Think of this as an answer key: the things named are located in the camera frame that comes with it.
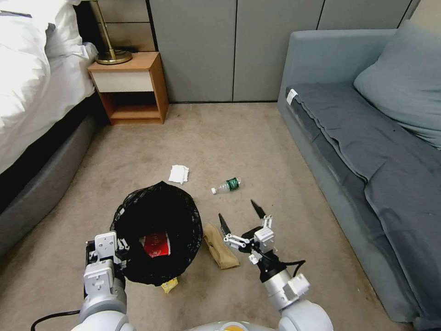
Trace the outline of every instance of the green bottle label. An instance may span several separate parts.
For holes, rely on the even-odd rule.
[[[239,182],[237,181],[236,177],[227,180],[226,183],[228,184],[228,188],[230,189],[230,191],[234,191],[235,189],[239,188]]]

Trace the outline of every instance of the white bedsheet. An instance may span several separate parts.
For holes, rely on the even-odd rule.
[[[86,43],[83,54],[71,54],[49,60],[50,80],[43,97],[32,111],[20,114],[20,122],[0,130],[0,173],[9,168],[35,140],[44,135],[75,105],[94,92],[87,67],[97,54]]]

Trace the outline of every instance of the lamp base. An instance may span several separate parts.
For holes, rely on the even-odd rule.
[[[115,59],[112,59],[112,56],[109,52],[105,53],[99,53],[95,57],[95,61],[99,64],[119,64],[124,63],[127,61],[130,61],[132,59],[132,53],[129,51],[123,51],[123,50],[114,50],[115,52]]]

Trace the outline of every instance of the gray blanket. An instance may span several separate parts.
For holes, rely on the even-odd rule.
[[[371,106],[352,84],[300,84],[295,101],[365,196],[420,306],[415,326],[441,327],[441,152]]]

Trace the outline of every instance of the lamp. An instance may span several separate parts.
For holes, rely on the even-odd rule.
[[[129,51],[113,49],[112,44],[110,43],[109,34],[107,32],[106,22],[104,21],[104,18],[102,16],[101,8],[100,5],[98,4],[98,0],[90,0],[90,1],[96,3],[98,17],[100,18],[100,23],[102,26],[102,30],[104,32],[104,37],[109,47],[109,51],[105,53],[99,53],[95,57],[95,61],[98,62],[99,64],[118,64],[118,63],[124,63],[130,61],[132,59],[132,53],[130,53]]]

